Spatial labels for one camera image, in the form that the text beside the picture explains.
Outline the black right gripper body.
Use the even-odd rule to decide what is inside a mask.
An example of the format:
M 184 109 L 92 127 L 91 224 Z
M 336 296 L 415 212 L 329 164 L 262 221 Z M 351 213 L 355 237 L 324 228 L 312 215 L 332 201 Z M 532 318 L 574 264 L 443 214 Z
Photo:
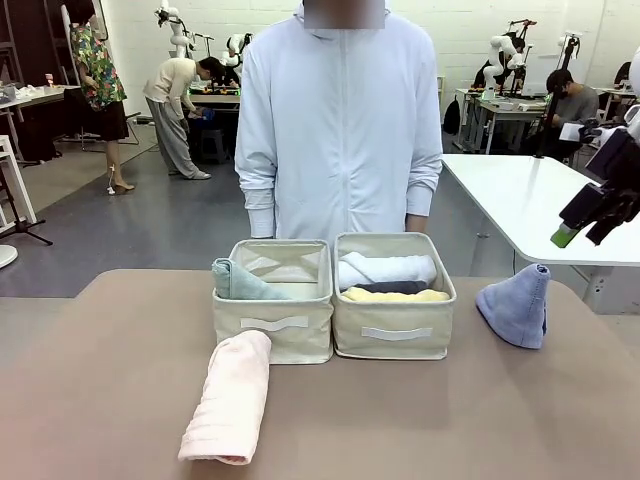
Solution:
M 589 203 L 639 200 L 639 145 L 627 130 L 614 130 L 587 169 L 603 180 L 588 185 Z

